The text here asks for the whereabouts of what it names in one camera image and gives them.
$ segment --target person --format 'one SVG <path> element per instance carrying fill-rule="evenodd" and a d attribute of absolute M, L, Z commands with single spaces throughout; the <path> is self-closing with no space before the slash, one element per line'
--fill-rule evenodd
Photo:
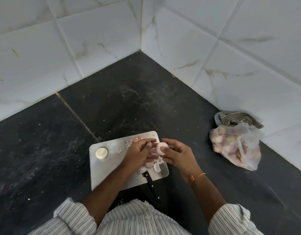
<path fill-rule="evenodd" d="M 210 234 L 262 234 L 250 221 L 250 212 L 241 205 L 228 204 L 201 170 L 190 147 L 174 139 L 162 139 L 163 160 L 176 166 L 193 189 L 207 220 Z M 156 210 L 148 202 L 132 200 L 108 212 L 124 183 L 145 162 L 158 157 L 150 151 L 156 139 L 133 143 L 120 165 L 80 203 L 67 198 L 55 211 L 54 218 L 30 235 L 43 234 L 190 234 L 176 221 Z"/>

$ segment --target black granite floor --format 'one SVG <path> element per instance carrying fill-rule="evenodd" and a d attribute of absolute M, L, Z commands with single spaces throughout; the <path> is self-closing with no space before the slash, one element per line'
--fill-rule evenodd
<path fill-rule="evenodd" d="M 254 172 L 213 152 L 208 132 L 217 111 L 137 52 L 7 118 L 0 122 L 0 234 L 27 234 L 66 197 L 89 193 L 91 144 L 151 130 L 189 145 L 225 199 L 249 209 L 264 234 L 301 234 L 301 172 L 264 144 Z M 207 234 L 194 194 L 169 170 L 154 182 L 158 208 L 192 234 Z M 139 189 L 150 195 L 147 185 Z"/>

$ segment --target checkered cloth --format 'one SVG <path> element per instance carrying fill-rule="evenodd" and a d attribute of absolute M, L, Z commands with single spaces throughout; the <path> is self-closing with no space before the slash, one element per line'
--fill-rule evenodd
<path fill-rule="evenodd" d="M 253 116 L 242 111 L 220 111 L 215 114 L 215 123 L 217 126 L 222 124 L 225 126 L 236 126 L 241 122 L 253 125 L 258 129 L 264 127 L 261 123 L 255 120 Z"/>

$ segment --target bag of onions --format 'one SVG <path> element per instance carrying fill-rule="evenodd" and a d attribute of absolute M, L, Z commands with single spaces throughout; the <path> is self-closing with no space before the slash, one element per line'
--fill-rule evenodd
<path fill-rule="evenodd" d="M 261 157 L 259 140 L 264 138 L 264 133 L 255 126 L 246 123 L 239 123 L 234 127 L 219 125 L 210 131 L 209 138 L 213 150 L 234 165 L 251 171 L 257 170 Z"/>

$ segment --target wall tile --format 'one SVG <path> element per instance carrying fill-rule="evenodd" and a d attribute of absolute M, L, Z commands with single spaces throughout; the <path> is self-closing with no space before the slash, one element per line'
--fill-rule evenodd
<path fill-rule="evenodd" d="M 244 0 L 223 38 L 301 85 L 301 0 Z"/>
<path fill-rule="evenodd" d="M 0 34 L 52 19 L 45 0 L 0 0 Z"/>
<path fill-rule="evenodd" d="M 266 135 L 301 122 L 301 87 L 219 42 L 192 89 L 223 110 L 245 110 Z"/>
<path fill-rule="evenodd" d="M 301 123 L 265 137 L 264 142 L 301 170 Z"/>
<path fill-rule="evenodd" d="M 55 21 L 0 35 L 0 120 L 80 79 Z"/>
<path fill-rule="evenodd" d="M 58 19 L 82 77 L 140 49 L 141 0 L 125 0 Z"/>
<path fill-rule="evenodd" d="M 163 0 L 163 4 L 219 36 L 239 0 Z"/>
<path fill-rule="evenodd" d="M 216 38 L 170 12 L 143 0 L 141 50 L 191 86 Z"/>
<path fill-rule="evenodd" d="M 55 18 L 92 10 L 122 0 L 46 0 Z"/>

